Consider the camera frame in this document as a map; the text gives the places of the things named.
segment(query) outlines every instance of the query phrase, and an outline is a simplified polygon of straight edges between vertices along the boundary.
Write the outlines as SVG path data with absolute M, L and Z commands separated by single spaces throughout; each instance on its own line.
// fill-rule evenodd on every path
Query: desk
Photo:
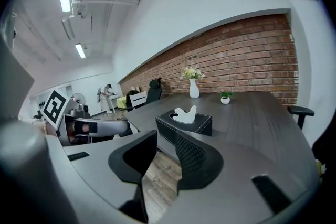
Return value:
M 115 113 L 115 107 L 117 106 L 116 104 L 113 103 L 114 100 L 118 99 L 121 95 L 119 94 L 114 94 L 114 95 L 111 95 L 109 98 L 111 100 L 111 103 L 112 103 L 112 109 L 113 109 L 113 112 Z
M 188 94 L 172 94 L 127 113 L 139 130 L 157 130 L 155 117 L 170 109 L 189 110 L 213 117 L 214 140 L 234 142 L 253 148 L 274 163 L 289 169 L 308 187 L 316 183 L 318 171 L 313 153 L 299 126 L 269 92 L 237 92 L 230 104 L 221 104 L 218 93 L 203 93 L 192 99 Z M 179 161 L 175 146 L 158 134 L 158 148 Z
M 121 109 L 126 108 L 126 96 L 117 99 L 117 107 Z

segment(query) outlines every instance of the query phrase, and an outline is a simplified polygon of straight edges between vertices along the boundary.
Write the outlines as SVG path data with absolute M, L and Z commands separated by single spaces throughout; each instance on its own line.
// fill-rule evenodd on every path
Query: brick wall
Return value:
M 132 86 L 148 90 L 162 77 L 163 97 L 189 91 L 180 80 L 182 68 L 205 73 L 196 80 L 200 92 L 270 91 L 283 105 L 296 104 L 298 65 L 285 15 L 259 16 L 222 25 L 182 42 L 155 57 L 121 81 L 124 94 Z

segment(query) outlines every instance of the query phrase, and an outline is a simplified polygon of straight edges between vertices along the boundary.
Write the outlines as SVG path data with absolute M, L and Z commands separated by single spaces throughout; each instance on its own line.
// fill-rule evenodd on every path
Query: white vase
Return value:
M 196 85 L 196 82 L 195 82 L 195 79 L 189 79 L 190 81 L 190 89 L 189 89 L 189 94 L 190 94 L 190 97 L 191 98 L 197 98 L 199 97 L 200 95 L 200 91 Z
M 220 101 L 222 102 L 222 104 L 229 104 L 230 103 L 230 97 L 228 98 L 221 98 Z

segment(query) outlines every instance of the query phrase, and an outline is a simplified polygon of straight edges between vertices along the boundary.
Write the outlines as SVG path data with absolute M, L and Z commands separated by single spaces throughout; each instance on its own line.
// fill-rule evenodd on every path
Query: black tissue box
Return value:
M 172 119 L 173 116 L 177 116 L 174 109 L 155 118 L 159 133 L 172 144 L 176 145 L 176 130 L 212 136 L 211 116 L 196 113 L 193 123 L 178 122 Z

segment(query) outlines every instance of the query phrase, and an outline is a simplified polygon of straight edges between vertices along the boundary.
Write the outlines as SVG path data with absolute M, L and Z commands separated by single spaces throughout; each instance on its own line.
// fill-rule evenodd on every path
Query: white wall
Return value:
M 81 79 L 69 81 L 60 85 L 55 85 L 54 87 L 58 88 L 65 94 L 67 94 L 66 86 L 71 86 L 73 93 L 81 93 L 84 95 L 86 100 L 86 105 L 89 107 L 89 113 L 91 115 L 101 112 L 100 103 L 97 103 L 96 95 L 99 87 L 103 87 L 106 84 L 111 84 L 112 91 L 115 94 L 121 93 L 120 87 L 114 81 L 112 73 L 99 74 L 96 76 L 86 76 Z M 37 114 L 38 104 L 41 102 L 42 96 L 49 96 L 50 91 L 53 87 L 45 89 L 42 92 L 35 93 L 34 95 L 29 95 L 20 110 L 19 115 L 23 118 L 32 118 Z
M 112 74 L 101 74 L 93 77 L 83 78 L 71 82 L 73 93 L 79 92 L 84 95 L 86 105 L 91 115 L 101 112 L 101 105 L 97 103 L 96 95 L 99 87 L 111 84 L 112 91 L 118 93 L 117 83 L 112 81 Z
M 328 126 L 336 107 L 336 42 L 321 1 L 315 0 L 142 0 L 129 12 L 112 56 L 120 81 L 164 50 L 217 25 L 287 12 L 299 64 L 298 105 L 315 111 L 303 132 L 310 145 Z
M 301 18 L 310 51 L 311 89 L 307 107 L 314 110 L 315 116 L 306 117 L 303 133 L 313 145 L 328 127 L 336 108 L 335 29 L 321 1 L 291 1 Z M 308 89 L 299 85 L 299 91 L 305 90 Z
M 336 108 L 335 28 L 322 0 L 290 0 L 290 23 L 298 55 L 299 106 L 315 112 L 303 133 L 310 144 L 328 127 Z
M 102 58 L 62 62 L 61 64 L 47 62 L 43 67 L 34 65 L 27 70 L 35 79 L 29 92 L 30 96 L 66 82 L 111 72 L 111 61 L 109 58 Z
M 236 16 L 276 13 L 275 9 L 289 7 L 289 0 L 141 0 L 124 22 L 112 56 L 112 70 L 119 81 L 200 29 L 209 29 Z
M 65 90 L 66 90 L 66 95 L 69 96 L 69 97 L 71 97 L 74 94 L 73 91 L 72 91 L 72 86 L 71 85 L 66 86 Z

